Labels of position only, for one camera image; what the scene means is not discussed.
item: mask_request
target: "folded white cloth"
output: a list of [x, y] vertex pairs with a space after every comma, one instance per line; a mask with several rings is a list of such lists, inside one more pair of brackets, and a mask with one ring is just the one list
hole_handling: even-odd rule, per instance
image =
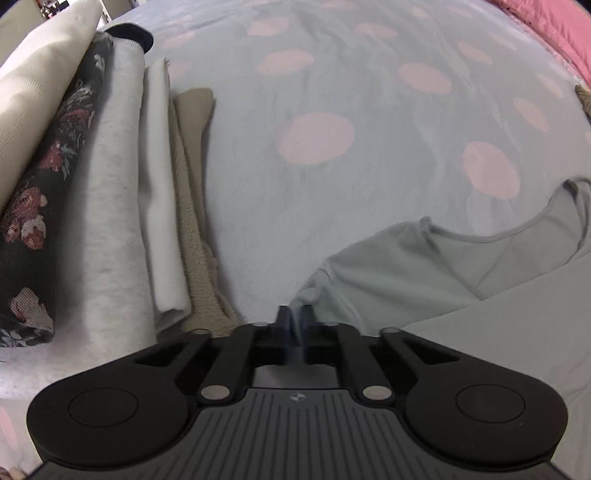
[[76, 2], [29, 33], [0, 67], [0, 211], [56, 114], [101, 13], [98, 0]]
[[168, 132], [169, 91], [168, 70], [162, 57], [146, 69], [139, 119], [139, 215], [157, 332], [191, 313], [177, 235]]
[[59, 252], [51, 343], [0, 351], [0, 397], [47, 385], [155, 342], [138, 210], [138, 129], [144, 52], [115, 40], [105, 103], [73, 179]]
[[591, 478], [591, 254], [491, 298], [404, 329], [538, 378], [564, 399], [569, 423], [553, 462]]

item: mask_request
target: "dark fabric roll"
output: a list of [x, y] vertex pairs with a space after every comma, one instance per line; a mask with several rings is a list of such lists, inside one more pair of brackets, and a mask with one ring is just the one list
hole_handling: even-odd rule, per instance
[[53, 337], [60, 219], [112, 51], [97, 33], [0, 220], [0, 346]]

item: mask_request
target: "pink blanket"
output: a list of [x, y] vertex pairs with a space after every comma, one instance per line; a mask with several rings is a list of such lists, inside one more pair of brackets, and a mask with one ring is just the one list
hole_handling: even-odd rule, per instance
[[591, 15], [574, 0], [489, 0], [528, 24], [591, 85]]

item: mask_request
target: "beige fleece cloth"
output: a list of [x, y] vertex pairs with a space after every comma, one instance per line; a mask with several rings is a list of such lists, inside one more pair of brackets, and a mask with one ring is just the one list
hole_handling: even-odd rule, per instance
[[579, 97], [581, 105], [583, 106], [583, 111], [591, 120], [591, 92], [582, 85], [575, 85], [574, 91], [577, 92], [577, 96]]
[[101, 13], [98, 0], [79, 0], [29, 33], [0, 67], [0, 212], [56, 114]]
[[217, 288], [217, 261], [206, 242], [202, 191], [201, 136], [213, 107], [210, 89], [178, 95], [170, 105], [170, 144], [177, 203], [178, 238], [193, 306], [191, 315], [165, 330], [159, 340], [197, 328], [226, 336], [239, 325]]

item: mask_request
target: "pink polka dot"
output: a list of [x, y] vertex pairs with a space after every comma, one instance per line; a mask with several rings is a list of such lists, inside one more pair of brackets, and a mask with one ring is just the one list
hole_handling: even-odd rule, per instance
[[507, 40], [505, 37], [501, 37], [496, 33], [489, 33], [488, 36], [492, 38], [494, 41], [496, 41], [499, 45], [503, 45], [504, 47], [507, 47], [509, 50], [517, 51], [517, 46], [513, 42]]
[[194, 31], [189, 31], [176, 37], [167, 38], [164, 43], [162, 44], [162, 48], [164, 50], [172, 50], [173, 48], [179, 48], [185, 45], [186, 42], [191, 40], [195, 36]]
[[289, 26], [290, 19], [287, 17], [266, 18], [253, 21], [246, 33], [251, 37], [270, 37], [283, 33]]
[[191, 70], [191, 62], [188, 60], [172, 61], [168, 64], [168, 75], [172, 82], [181, 78], [189, 70]]
[[455, 7], [454, 5], [450, 5], [449, 7], [447, 7], [447, 9], [450, 12], [455, 13], [456, 15], [460, 15], [461, 17], [464, 18], [472, 18], [472, 14], [469, 12], [466, 12], [465, 10], [459, 8], [459, 7]]
[[0, 407], [0, 429], [2, 429], [2, 433], [8, 442], [8, 446], [16, 452], [18, 449], [17, 433], [14, 430], [10, 416], [2, 407]]
[[306, 51], [282, 50], [267, 55], [256, 69], [265, 75], [286, 75], [312, 65], [313, 62], [314, 57]]
[[536, 76], [538, 77], [538, 80], [541, 82], [541, 84], [544, 85], [549, 92], [552, 92], [558, 98], [564, 98], [562, 89], [554, 80], [548, 78], [546, 75], [542, 75], [541, 73], [537, 74]]
[[500, 199], [519, 193], [519, 175], [506, 155], [487, 142], [470, 142], [462, 155], [464, 171], [474, 188]]
[[396, 30], [379, 23], [361, 23], [355, 27], [355, 33], [379, 38], [396, 38], [398, 36]]
[[487, 65], [492, 65], [492, 58], [490, 58], [482, 50], [478, 50], [469, 43], [459, 41], [457, 43], [457, 47], [467, 58], [474, 61], [479, 61], [480, 63], [485, 63]]
[[417, 18], [431, 18], [431, 15], [419, 7], [413, 7], [413, 15]]
[[332, 113], [307, 113], [283, 126], [277, 151], [289, 163], [314, 165], [340, 157], [354, 139], [355, 129], [346, 118]]
[[348, 0], [329, 0], [322, 4], [322, 8], [327, 10], [356, 10], [358, 5]]
[[425, 93], [443, 95], [452, 91], [452, 83], [439, 70], [424, 63], [405, 63], [398, 74], [411, 87]]
[[532, 127], [540, 130], [541, 132], [550, 131], [548, 120], [546, 120], [542, 110], [535, 103], [525, 100], [524, 98], [517, 97], [513, 99], [513, 106], [515, 107], [515, 110], [521, 114], [524, 120]]

